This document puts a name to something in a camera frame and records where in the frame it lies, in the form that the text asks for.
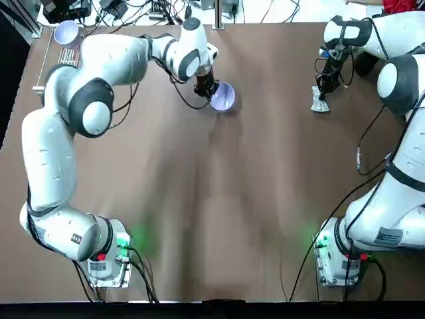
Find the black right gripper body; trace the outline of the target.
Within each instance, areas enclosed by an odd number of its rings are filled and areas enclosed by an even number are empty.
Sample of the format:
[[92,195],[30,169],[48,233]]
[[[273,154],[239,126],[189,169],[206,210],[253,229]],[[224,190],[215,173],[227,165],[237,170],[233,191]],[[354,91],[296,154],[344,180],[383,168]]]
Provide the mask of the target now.
[[341,69],[347,60],[347,49],[339,50],[326,50],[324,57],[327,58],[323,69],[323,75],[326,77],[337,78]]

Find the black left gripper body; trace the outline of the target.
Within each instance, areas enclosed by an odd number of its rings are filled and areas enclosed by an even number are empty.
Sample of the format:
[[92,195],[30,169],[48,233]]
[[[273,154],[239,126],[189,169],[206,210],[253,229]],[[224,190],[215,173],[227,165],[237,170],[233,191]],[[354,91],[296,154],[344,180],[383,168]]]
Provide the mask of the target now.
[[196,85],[194,87],[194,92],[200,97],[205,97],[205,94],[211,94],[211,88],[214,84],[213,73],[208,73],[204,75],[196,75]]

